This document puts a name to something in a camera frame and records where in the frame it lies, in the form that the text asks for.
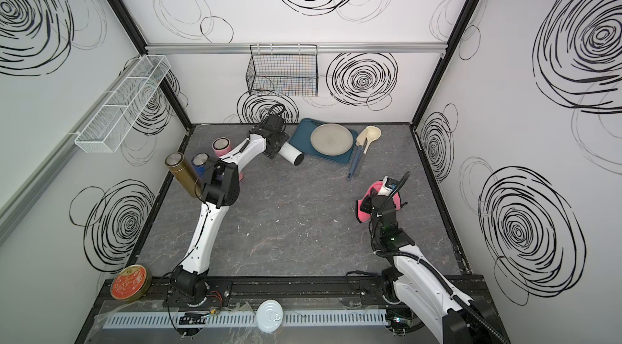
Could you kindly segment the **pink cloth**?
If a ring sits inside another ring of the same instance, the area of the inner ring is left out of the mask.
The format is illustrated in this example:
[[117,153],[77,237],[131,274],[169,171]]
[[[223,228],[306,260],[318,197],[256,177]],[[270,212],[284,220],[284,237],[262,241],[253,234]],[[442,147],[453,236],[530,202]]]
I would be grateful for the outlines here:
[[400,193],[393,191],[398,187],[398,180],[391,177],[384,177],[373,183],[367,190],[366,195],[356,202],[356,219],[359,223],[369,222],[371,225],[378,223],[379,215],[392,214],[401,210],[406,201]]

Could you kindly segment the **white thermos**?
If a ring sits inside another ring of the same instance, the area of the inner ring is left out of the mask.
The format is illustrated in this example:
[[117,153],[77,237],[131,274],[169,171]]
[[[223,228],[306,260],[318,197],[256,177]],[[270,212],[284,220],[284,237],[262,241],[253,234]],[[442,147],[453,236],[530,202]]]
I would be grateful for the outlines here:
[[285,158],[290,164],[299,166],[305,158],[305,154],[296,149],[290,143],[284,143],[279,150],[279,155]]

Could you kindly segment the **pink thermos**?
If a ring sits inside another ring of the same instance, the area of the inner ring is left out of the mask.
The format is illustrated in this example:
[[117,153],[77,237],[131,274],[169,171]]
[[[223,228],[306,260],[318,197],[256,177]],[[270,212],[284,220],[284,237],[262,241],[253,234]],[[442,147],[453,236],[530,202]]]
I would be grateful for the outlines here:
[[226,154],[232,150],[231,141],[225,137],[217,138],[212,143],[212,150],[214,151],[217,159],[223,159],[223,157],[225,157]]

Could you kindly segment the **blue thermos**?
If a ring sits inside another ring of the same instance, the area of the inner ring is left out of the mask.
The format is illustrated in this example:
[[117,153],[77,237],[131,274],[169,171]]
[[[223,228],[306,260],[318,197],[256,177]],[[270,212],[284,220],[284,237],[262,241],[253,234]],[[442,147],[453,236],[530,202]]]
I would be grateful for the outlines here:
[[191,159],[191,163],[199,177],[202,177],[210,165],[210,156],[207,153],[199,153]]

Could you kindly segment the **gold thermos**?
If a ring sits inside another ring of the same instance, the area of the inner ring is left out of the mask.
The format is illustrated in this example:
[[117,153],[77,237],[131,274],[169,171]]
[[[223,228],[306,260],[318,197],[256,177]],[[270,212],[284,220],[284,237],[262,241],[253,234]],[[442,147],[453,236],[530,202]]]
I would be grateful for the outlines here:
[[191,198],[201,198],[201,177],[183,153],[175,152],[168,155],[165,159],[165,165]]

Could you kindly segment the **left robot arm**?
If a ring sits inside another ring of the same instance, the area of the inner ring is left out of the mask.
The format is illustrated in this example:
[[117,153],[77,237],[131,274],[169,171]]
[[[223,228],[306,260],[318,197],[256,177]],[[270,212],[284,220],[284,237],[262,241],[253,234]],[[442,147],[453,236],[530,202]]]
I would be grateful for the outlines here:
[[239,172],[260,154],[270,159],[281,155],[295,166],[304,159],[289,144],[285,126],[285,119],[269,115],[225,156],[207,161],[204,174],[199,177],[202,186],[195,192],[201,203],[199,220],[186,255],[169,279],[171,290],[183,296],[190,306],[204,304],[212,296],[206,279],[212,249],[225,215],[240,195]]

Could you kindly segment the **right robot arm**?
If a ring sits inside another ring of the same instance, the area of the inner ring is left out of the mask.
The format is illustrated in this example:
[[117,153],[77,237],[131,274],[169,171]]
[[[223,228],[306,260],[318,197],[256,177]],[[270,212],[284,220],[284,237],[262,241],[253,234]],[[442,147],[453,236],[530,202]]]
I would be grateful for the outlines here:
[[499,319],[484,300],[475,300],[448,280],[398,226],[392,197],[375,195],[361,202],[370,216],[370,245],[391,264],[383,272],[386,295],[419,318],[440,343],[507,343]]

